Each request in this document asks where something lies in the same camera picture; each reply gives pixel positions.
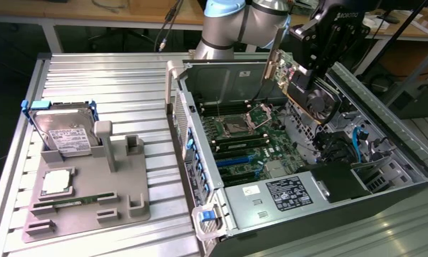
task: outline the hard drive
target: hard drive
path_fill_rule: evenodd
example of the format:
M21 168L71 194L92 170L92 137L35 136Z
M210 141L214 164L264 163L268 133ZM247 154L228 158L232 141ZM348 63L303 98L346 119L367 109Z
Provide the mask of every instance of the hard drive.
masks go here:
M47 150L59 150L64 157L88 155L91 147L100 145L93 134L97 120L93 101L53 104L51 101L35 101L27 110L27 117L37 129Z

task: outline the power supply label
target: power supply label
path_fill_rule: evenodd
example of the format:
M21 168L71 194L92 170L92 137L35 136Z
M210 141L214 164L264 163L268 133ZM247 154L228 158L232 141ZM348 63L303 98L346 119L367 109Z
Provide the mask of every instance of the power supply label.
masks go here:
M61 153L73 153L91 150L85 129L49 130L51 138Z
M312 204L308 191L299 177L286 178L267 183L274 203L280 211Z

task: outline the wooden table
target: wooden table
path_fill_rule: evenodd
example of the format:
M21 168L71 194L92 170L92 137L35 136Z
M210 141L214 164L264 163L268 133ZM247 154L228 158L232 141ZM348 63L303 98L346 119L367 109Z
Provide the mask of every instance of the wooden table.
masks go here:
M399 24L391 24L386 31L376 35L378 43L367 55L358 72L362 73L388 39L403 24L406 16L394 13L402 20ZM153 28L160 29L164 16L132 15L128 9L119 13L96 7L91 0L68 0L68 3L52 3L47 0L0 0L0 22L39 24L43 27L48 45L53 53L63 52L56 25ZM308 22L307 16L292 15L291 25ZM203 30L203 10L198 0L184 0L174 29ZM404 30L400 40L428 41L428 35L412 25ZM248 46L247 51L255 51L255 46Z

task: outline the green circuit board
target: green circuit board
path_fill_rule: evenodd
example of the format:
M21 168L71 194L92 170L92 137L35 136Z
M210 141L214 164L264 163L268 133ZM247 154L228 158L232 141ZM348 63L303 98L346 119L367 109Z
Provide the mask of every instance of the green circuit board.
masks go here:
M202 117L207 137L211 141L267 135L264 140L260 138L263 145L259 147L247 147L246 143L240 143L239 146L244 146L243 149L234 148L222 153L216 153L216 148L212 147L216 162L244 157L251 158L250 163L219 167L226 186L272 178L264 167L271 161L282 163L287 175L294 174L296 169L306 165L298 150L292 147L292 141L282 127L279 116L272 111L267 113L262 106L255 105L255 107L258 108L250 112L250 120L258 126L255 129L248 123L247 114Z

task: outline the metal table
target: metal table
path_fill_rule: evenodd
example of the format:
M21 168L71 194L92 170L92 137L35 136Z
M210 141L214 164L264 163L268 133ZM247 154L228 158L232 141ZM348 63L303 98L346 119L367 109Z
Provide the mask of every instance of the metal table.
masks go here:
M188 54L60 54L39 60L27 99L95 99L113 140L145 141L151 220L24 244L40 138L21 115L0 182L0 256L199 256L164 112L166 62ZM238 58L266 58L238 54ZM428 256L428 189L376 216L254 256Z

